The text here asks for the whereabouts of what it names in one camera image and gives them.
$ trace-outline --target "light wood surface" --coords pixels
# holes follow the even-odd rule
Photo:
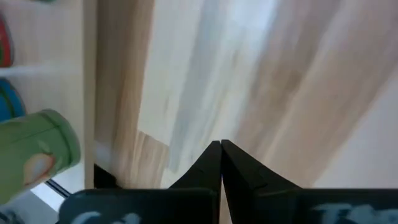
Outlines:
[[[96,163],[110,170],[118,101],[129,45],[134,1],[98,1],[95,143]]]
[[[15,61],[0,74],[15,86],[28,113],[51,108],[78,135],[81,161],[53,179],[74,193],[93,187],[95,1],[0,1],[14,41]],[[33,191],[57,209],[43,186]]]
[[[130,43],[102,53],[126,55],[130,66],[116,70],[122,83],[111,90],[116,103],[97,110],[104,118],[112,111],[117,122],[96,125],[96,138],[114,130],[101,136],[109,146],[102,151],[121,185],[168,187],[212,140],[230,139],[302,187],[372,187],[373,179],[398,187],[393,172],[382,172],[397,168],[395,162],[362,170],[395,155],[398,144],[395,129],[372,115],[398,121],[388,112],[398,107],[391,84],[396,1],[134,2],[134,17],[112,17],[134,24],[120,27],[130,31],[127,40],[111,24],[102,28],[107,41]],[[113,76],[102,73],[104,80]],[[107,94],[106,86],[98,91]],[[356,175],[357,184],[346,174]]]

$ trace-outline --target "black object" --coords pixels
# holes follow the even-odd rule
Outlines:
[[[169,189],[71,195],[59,223],[218,223],[221,175],[233,223],[398,221],[398,190],[301,189],[223,140]]]
[[[70,192],[57,184],[53,179],[46,181],[45,184],[47,184],[47,186],[56,191],[56,193],[61,195],[63,198],[67,198],[70,196]]]
[[[94,187],[96,189],[120,188],[116,184],[116,178],[97,164],[94,164]]]

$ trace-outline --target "red object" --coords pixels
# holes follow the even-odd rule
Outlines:
[[[3,16],[0,15],[0,67],[12,65],[11,38]]]

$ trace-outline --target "green can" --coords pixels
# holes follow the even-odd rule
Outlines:
[[[54,110],[0,123],[0,204],[79,160],[77,136]]]

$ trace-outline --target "shelf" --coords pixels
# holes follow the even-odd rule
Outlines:
[[[80,140],[81,161],[53,178],[74,193],[93,187],[95,100],[94,0],[0,1],[14,42],[14,66],[0,69],[20,93],[28,113],[51,108],[72,125]],[[37,186],[47,204],[58,200]]]

